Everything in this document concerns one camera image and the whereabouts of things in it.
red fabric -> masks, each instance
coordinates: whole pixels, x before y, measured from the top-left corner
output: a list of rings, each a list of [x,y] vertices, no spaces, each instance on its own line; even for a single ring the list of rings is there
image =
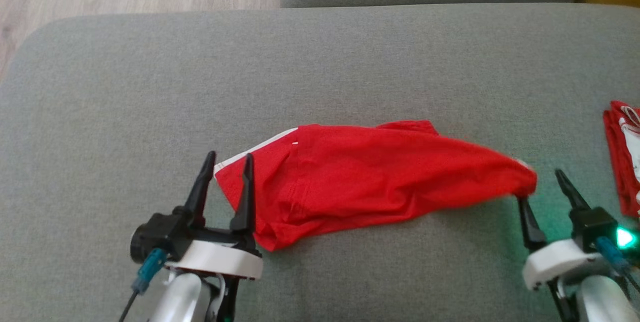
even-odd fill
[[[300,126],[252,154],[255,238],[268,251],[306,236],[402,222],[504,195],[526,197],[537,183],[524,164],[442,137],[429,121]],[[215,174],[234,210],[244,164],[243,157]]]
[[[639,206],[636,203],[636,195],[640,192],[640,183],[634,175],[631,154],[627,149],[625,135],[620,128],[620,119],[627,119],[627,115],[620,109],[622,106],[628,105],[621,101],[611,101],[611,110],[604,111],[603,120],[617,196],[620,200],[620,211],[623,215],[637,218]],[[634,110],[640,114],[640,109],[634,108]]]

white trim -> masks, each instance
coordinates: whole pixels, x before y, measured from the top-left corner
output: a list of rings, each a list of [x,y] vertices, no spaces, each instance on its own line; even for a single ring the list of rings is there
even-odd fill
[[[284,136],[292,133],[293,131],[297,130],[298,128],[291,128],[288,129],[284,132],[278,133],[277,135],[274,135],[273,137],[265,140],[265,142],[262,142],[261,144],[258,144],[255,147],[252,147],[250,149],[247,149],[244,152],[238,153],[237,155],[234,155],[233,157],[224,160],[220,163],[217,163],[216,165],[214,165],[213,167],[213,176],[215,178],[217,172],[219,172],[220,170],[224,169],[224,167],[227,167],[228,165],[231,165],[232,163],[241,160],[244,156],[246,156],[247,154],[253,153],[255,151],[258,151],[259,149],[262,149],[263,147],[265,147],[266,145],[272,144],[273,142],[276,142],[277,140],[283,138]]]

red cloth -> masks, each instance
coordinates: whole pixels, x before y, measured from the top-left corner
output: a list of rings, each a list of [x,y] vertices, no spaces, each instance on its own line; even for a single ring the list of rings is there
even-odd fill
[[[306,236],[402,222],[505,195],[526,197],[537,183],[525,164],[442,137],[429,121],[375,128],[311,124],[250,152],[255,238],[268,251]],[[234,210],[244,164],[243,157],[216,167]]]
[[[622,132],[622,123],[628,124],[629,116],[622,112],[621,108],[628,106],[621,101],[611,101],[611,110],[605,110],[603,114],[606,142],[608,143],[608,151],[611,156],[611,165],[615,176],[615,186],[617,187],[617,196],[620,200],[620,211],[623,215],[630,217],[638,217],[638,193],[640,193],[640,182],[634,174],[634,167],[627,148],[627,142]],[[640,114],[640,109],[634,108],[635,112]]]

